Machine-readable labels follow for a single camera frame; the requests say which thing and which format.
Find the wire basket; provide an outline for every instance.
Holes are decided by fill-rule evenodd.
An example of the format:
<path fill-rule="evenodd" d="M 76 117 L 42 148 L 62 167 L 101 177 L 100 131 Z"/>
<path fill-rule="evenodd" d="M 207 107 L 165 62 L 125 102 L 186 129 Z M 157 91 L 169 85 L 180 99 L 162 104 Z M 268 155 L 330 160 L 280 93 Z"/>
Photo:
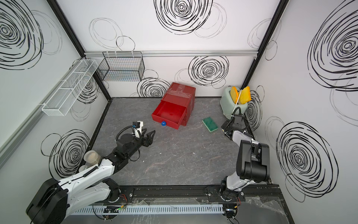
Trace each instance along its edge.
<path fill-rule="evenodd" d="M 78 61 L 69 71 L 69 76 L 62 80 L 60 88 L 42 107 L 42 111 L 48 116 L 66 116 L 97 67 L 96 60 L 84 59 Z"/>
<path fill-rule="evenodd" d="M 142 52 L 131 52 L 132 57 L 117 57 L 114 53 L 115 56 L 113 52 L 103 52 L 104 59 L 98 67 L 102 81 L 141 81 L 144 73 Z"/>

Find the swirl drawing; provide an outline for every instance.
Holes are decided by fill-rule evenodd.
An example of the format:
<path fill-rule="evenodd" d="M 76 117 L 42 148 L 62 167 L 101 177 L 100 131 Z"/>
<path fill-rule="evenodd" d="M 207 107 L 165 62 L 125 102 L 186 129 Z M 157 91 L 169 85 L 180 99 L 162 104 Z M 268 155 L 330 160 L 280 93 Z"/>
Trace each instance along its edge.
<path fill-rule="evenodd" d="M 170 84 L 161 78 L 144 78 L 137 85 L 140 97 L 163 97 Z"/>
<path fill-rule="evenodd" d="M 174 76 L 174 81 L 179 84 L 187 85 L 187 86 L 194 86 L 195 83 L 189 77 L 191 70 L 187 68 L 180 69 Z"/>
<path fill-rule="evenodd" d="M 169 32 L 183 35 L 194 32 L 209 39 L 226 26 L 226 11 L 213 0 L 154 0 L 159 23 Z"/>
<path fill-rule="evenodd" d="M 267 28 L 271 22 L 272 18 L 268 18 L 259 22 L 254 28 L 251 30 L 250 34 L 247 37 L 247 44 L 255 49 L 258 49 L 262 39 L 266 33 Z M 271 36 L 270 42 L 268 43 L 265 50 L 265 59 L 270 61 L 272 60 L 277 53 L 277 42 L 276 39 L 279 36 L 281 30 L 281 20 L 278 22 L 274 33 Z"/>
<path fill-rule="evenodd" d="M 225 85 L 229 72 L 227 57 L 194 57 L 188 67 L 190 79 L 201 86 L 212 86 L 216 89 Z"/>
<path fill-rule="evenodd" d="M 358 1 L 343 1 L 329 14 L 311 42 L 307 65 L 321 86 L 358 91 Z"/>
<path fill-rule="evenodd" d="M 92 77 L 89 80 L 89 82 L 85 85 L 82 92 L 79 94 L 77 100 L 84 104 L 91 104 L 95 101 L 95 99 L 97 99 L 99 93 L 100 93 L 100 88 L 97 85 L 95 79 Z"/>
<path fill-rule="evenodd" d="M 95 18 L 89 24 L 89 34 L 99 46 L 109 50 L 134 50 L 134 41 L 130 37 L 124 36 L 118 24 L 112 19 Z"/>
<path fill-rule="evenodd" d="M 25 3 L 0 1 L 0 68 L 32 68 L 40 60 L 43 47 L 41 28 Z"/>
<path fill-rule="evenodd" d="M 258 91 L 260 90 L 263 92 L 263 96 L 259 96 Z M 256 130 L 261 123 L 262 119 L 262 105 L 261 102 L 263 101 L 263 98 L 265 97 L 265 90 L 263 89 L 263 86 L 258 86 L 255 90 L 250 91 L 251 94 L 251 101 L 247 103 L 247 109 L 246 109 L 246 116 L 247 120 L 250 123 L 250 126 L 252 130 Z"/>
<path fill-rule="evenodd" d="M 56 22 L 43 12 L 31 10 L 31 13 L 39 23 L 41 31 L 43 32 L 42 53 L 48 55 L 59 53 L 62 48 L 62 34 Z"/>
<path fill-rule="evenodd" d="M 217 3 L 213 3 L 209 18 L 201 27 L 194 30 L 194 33 L 196 36 L 205 39 L 215 37 L 225 28 L 226 21 L 225 9 Z"/>
<path fill-rule="evenodd" d="M 41 153 L 49 157 L 51 176 L 65 178 L 75 174 L 89 141 L 86 133 L 78 129 L 64 135 L 52 133 L 46 136 L 41 143 Z"/>
<path fill-rule="evenodd" d="M 86 120 L 90 112 L 91 104 L 85 104 L 80 101 L 75 102 L 70 109 L 71 116 L 78 122 Z"/>
<path fill-rule="evenodd" d="M 358 126 L 357 92 L 331 89 L 329 100 L 340 119 L 351 125 Z"/>
<path fill-rule="evenodd" d="M 286 188 L 299 202 L 322 197 L 337 184 L 338 163 L 328 142 L 304 122 L 285 125 L 276 142 L 277 158 L 286 175 Z"/>
<path fill-rule="evenodd" d="M 285 126 L 285 123 L 281 120 L 281 118 L 276 116 L 271 116 L 266 120 L 265 123 L 265 136 L 270 147 L 276 148 L 277 136 L 279 135 L 282 128 Z"/>

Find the white mesh shelf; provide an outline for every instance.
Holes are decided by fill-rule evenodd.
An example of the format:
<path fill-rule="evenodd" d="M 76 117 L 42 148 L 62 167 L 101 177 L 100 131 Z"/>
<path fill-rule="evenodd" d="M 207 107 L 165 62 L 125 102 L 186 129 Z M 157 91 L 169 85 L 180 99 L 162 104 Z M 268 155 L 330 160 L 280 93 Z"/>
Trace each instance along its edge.
<path fill-rule="evenodd" d="M 48 116 L 66 116 L 73 103 L 81 94 L 98 64 L 96 60 L 84 59 L 71 68 L 69 76 L 42 107 Z"/>

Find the red drawer cabinet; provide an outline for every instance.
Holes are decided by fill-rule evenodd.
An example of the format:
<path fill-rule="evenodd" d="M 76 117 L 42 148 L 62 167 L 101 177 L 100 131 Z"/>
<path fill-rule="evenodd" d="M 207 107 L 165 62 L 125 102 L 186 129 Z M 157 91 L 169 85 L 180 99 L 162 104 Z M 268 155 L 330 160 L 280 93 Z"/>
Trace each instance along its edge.
<path fill-rule="evenodd" d="M 165 121 L 169 127 L 186 126 L 194 109 L 195 88 L 173 82 L 152 113 L 154 121 Z"/>

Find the metal frame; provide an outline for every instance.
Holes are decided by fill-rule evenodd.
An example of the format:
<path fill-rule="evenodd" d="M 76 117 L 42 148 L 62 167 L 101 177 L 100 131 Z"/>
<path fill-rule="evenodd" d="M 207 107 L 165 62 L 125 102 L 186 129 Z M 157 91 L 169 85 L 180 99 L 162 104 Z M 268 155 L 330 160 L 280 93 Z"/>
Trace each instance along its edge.
<path fill-rule="evenodd" d="M 160 56 L 257 56 L 253 61 L 249 72 L 244 80 L 243 87 L 247 86 L 250 81 L 253 72 L 255 71 L 258 62 L 260 61 L 264 50 L 269 42 L 269 39 L 276 28 L 276 25 L 283 14 L 283 11 L 289 0 L 281 0 L 274 17 L 269 25 L 268 30 L 264 36 L 264 39 L 259 47 L 258 52 L 256 50 L 249 51 L 143 51 L 143 56 L 145 57 L 160 57 Z M 56 0 L 47 0 L 48 4 L 52 8 L 59 22 L 63 26 L 67 35 L 69 36 L 74 47 L 78 51 L 79 55 L 84 57 L 96 57 L 98 52 L 85 52 L 80 41 L 76 37 L 73 29 L 71 28 L 66 16 L 61 10 Z M 108 112 L 109 106 L 112 102 L 107 89 L 103 85 L 101 79 L 99 78 L 98 73 L 93 75 L 96 83 L 99 85 L 104 96 L 108 100 L 107 106 L 103 111 L 101 119 L 95 129 L 95 132 L 90 140 L 90 143 L 87 147 L 87 151 L 91 150 L 93 144 L 98 136 L 99 130 L 102 126 L 106 113 Z M 26 138 L 28 133 L 36 125 L 36 123 L 41 119 L 43 113 L 41 111 L 40 105 L 29 115 L 29 117 L 22 123 L 22 125 L 16 130 L 16 132 L 9 138 L 9 140 L 1 147 L 0 149 L 0 168 L 5 164 L 9 159 L 12 153 L 17 149 L 21 142 Z M 150 198 L 150 197 L 202 197 L 207 199 L 207 201 L 218 201 L 219 198 L 216 198 L 218 195 L 218 189 L 220 185 L 193 185 L 193 186 L 120 186 L 122 192 L 129 196 L 130 200 L 135 198 Z M 281 203 L 284 207 L 285 213 L 289 219 L 290 223 L 294 223 L 290 211 L 285 203 L 285 200 L 282 196 L 282 192 L 278 185 L 249 185 L 242 191 L 245 196 L 278 196 L 281 200 Z"/>
<path fill-rule="evenodd" d="M 268 26 L 268 29 L 266 30 L 266 33 L 265 33 L 265 35 L 262 39 L 262 42 L 258 48 L 257 57 L 252 62 L 250 69 L 247 72 L 247 75 L 244 79 L 244 82 L 242 83 L 241 89 L 245 88 L 248 85 L 248 83 L 250 82 L 250 79 L 251 79 L 253 73 L 255 72 L 255 69 L 256 69 L 258 63 L 260 62 L 261 57 L 263 56 L 263 54 L 266 50 L 266 47 L 270 42 L 270 38 L 271 38 L 272 34 L 274 33 L 276 26 L 279 23 L 281 16 L 284 13 L 285 8 L 286 8 L 287 4 L 289 3 L 289 1 L 290 0 L 280 0 L 280 3 L 276 8 L 274 16 L 272 17 L 271 22 Z"/>
<path fill-rule="evenodd" d="M 223 201 L 220 196 L 220 185 L 165 185 L 165 186 L 119 186 L 121 193 L 126 196 L 128 203 L 133 201 L 144 200 L 150 205 L 152 199 L 157 198 L 195 198 L 199 203 L 218 203 L 225 208 L 233 208 L 236 201 Z M 294 224 L 290 210 L 282 195 L 279 185 L 249 185 L 242 189 L 243 195 L 239 195 L 241 201 L 245 197 L 278 197 L 286 217 L 290 224 Z M 103 206 L 115 206 L 125 203 L 124 198 L 120 198 L 115 203 L 108 201 L 99 201 Z"/>
<path fill-rule="evenodd" d="M 140 51 L 143 57 L 196 57 L 196 56 L 252 56 L 256 57 L 257 50 L 193 50 L 193 51 Z M 87 51 L 86 57 L 102 58 L 103 53 L 110 57 L 132 57 L 132 52 L 106 52 L 106 51 Z"/>

